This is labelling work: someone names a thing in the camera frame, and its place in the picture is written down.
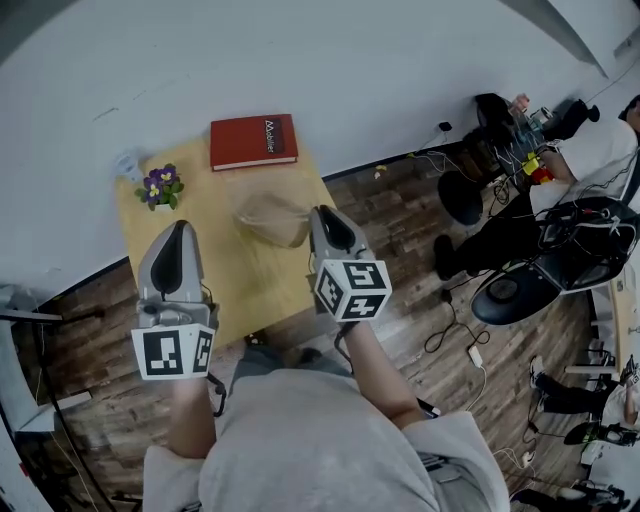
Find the person's right forearm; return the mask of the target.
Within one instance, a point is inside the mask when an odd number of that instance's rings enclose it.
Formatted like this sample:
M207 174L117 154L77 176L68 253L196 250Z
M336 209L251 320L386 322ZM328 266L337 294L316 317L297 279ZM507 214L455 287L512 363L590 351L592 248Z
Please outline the person's right forearm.
M371 326L367 322L348 323L341 333L361 394L400 430L424 421L416 396Z

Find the small potted purple flower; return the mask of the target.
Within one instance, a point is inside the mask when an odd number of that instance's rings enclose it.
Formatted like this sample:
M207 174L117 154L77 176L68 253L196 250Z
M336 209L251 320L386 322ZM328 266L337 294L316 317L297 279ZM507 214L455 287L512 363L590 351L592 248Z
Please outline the small potted purple flower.
M150 211L175 211L185 189L177 167L173 163L152 169L135 190L136 198Z

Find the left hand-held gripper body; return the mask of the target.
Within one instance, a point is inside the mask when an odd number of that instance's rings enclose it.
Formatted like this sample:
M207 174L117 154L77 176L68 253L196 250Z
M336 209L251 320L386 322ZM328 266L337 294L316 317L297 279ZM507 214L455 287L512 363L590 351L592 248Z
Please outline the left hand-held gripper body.
M141 378L166 381L204 378L218 330L216 304L139 301L131 331Z

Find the square wooden table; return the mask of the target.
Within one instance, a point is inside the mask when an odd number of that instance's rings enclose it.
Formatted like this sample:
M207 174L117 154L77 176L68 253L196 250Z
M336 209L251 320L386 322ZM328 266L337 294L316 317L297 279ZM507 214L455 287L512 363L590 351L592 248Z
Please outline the square wooden table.
M233 219L226 175L210 168L210 138L195 137L146 160L145 170L176 165L186 188L177 209L150 211L135 195L135 184L115 180L115 195L132 270L156 237L184 219L194 228L204 285L219 304L219 347L276 324L313 304L306 280L309 249L266 244Z

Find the person's dark grey trousers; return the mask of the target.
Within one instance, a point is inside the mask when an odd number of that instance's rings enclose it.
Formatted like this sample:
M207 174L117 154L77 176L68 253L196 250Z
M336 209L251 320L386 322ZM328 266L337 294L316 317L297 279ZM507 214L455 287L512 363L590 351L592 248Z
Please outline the person's dark grey trousers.
M322 359L313 365L299 367L297 365L299 356L294 360L293 365L289 367L285 363L284 355L275 348L267 345L248 345L236 365L229 394L234 392L236 383L242 378L266 376L276 370L289 368L323 372L347 378L351 377L349 371L329 357L323 355Z

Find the person's grey shirt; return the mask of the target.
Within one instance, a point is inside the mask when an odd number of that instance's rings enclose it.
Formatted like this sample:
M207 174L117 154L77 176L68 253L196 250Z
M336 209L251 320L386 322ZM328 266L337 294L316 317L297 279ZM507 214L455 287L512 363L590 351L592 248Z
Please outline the person's grey shirt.
M467 412L396 427L349 378L240 378L203 459L144 460L143 512L510 512Z

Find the black bag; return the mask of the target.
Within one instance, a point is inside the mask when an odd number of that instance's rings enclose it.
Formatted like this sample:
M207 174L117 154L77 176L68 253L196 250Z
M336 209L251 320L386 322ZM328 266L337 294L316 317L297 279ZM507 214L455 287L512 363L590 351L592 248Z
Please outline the black bag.
M514 126L514 118L507 101L496 93L475 96L480 124L487 129Z

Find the black round table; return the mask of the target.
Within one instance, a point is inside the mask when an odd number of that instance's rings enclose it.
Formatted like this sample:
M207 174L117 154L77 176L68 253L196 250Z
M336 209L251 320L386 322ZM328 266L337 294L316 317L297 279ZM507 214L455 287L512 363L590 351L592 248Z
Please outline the black round table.
M521 162L528 153L536 154L542 138L526 114L513 103L507 103L514 126L487 129L480 124L475 101L478 127L462 140L459 152L462 167L444 172L438 180L437 190L442 205L462 225L473 226L481 220L484 209L482 193L490 185L495 186L494 200L506 202L509 187L523 192L533 184L530 176L521 170Z

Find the person's left forearm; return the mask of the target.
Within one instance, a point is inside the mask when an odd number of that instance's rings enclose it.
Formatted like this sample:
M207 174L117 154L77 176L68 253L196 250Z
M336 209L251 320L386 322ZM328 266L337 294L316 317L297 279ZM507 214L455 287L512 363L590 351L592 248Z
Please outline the person's left forearm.
M172 383L167 448L188 459L205 459L216 442L213 407L205 378Z

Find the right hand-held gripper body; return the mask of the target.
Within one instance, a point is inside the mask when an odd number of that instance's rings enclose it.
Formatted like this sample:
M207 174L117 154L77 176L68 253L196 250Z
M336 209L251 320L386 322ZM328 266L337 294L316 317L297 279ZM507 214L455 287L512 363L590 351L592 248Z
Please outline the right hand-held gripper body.
M383 260L374 255L373 259L326 259L314 265L311 251L310 256L308 280L318 313L330 314L338 323L370 321L380 315L392 293Z

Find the black and white shell chair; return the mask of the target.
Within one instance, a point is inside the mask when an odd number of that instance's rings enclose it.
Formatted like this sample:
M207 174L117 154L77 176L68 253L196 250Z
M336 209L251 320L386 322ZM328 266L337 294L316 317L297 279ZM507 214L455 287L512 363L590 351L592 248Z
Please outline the black and white shell chair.
M489 276L471 300L474 316L493 326L525 320L558 297L617 277L640 240L640 214L596 196L566 202L536 222L533 255Z

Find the small translucent cup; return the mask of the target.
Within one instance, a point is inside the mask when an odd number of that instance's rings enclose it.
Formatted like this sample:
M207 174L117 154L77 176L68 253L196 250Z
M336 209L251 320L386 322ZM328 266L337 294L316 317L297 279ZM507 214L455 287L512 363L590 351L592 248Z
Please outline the small translucent cup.
M132 152L123 152L116 157L114 172L116 176L127 178L132 183L141 182L144 178L139 166L139 159Z

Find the red hardcover book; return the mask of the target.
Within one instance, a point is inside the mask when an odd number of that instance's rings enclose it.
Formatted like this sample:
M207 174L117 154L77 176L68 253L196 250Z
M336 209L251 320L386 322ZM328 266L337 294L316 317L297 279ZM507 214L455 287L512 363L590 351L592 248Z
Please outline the red hardcover book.
M271 114L210 123L213 171L295 163L298 145L290 114Z

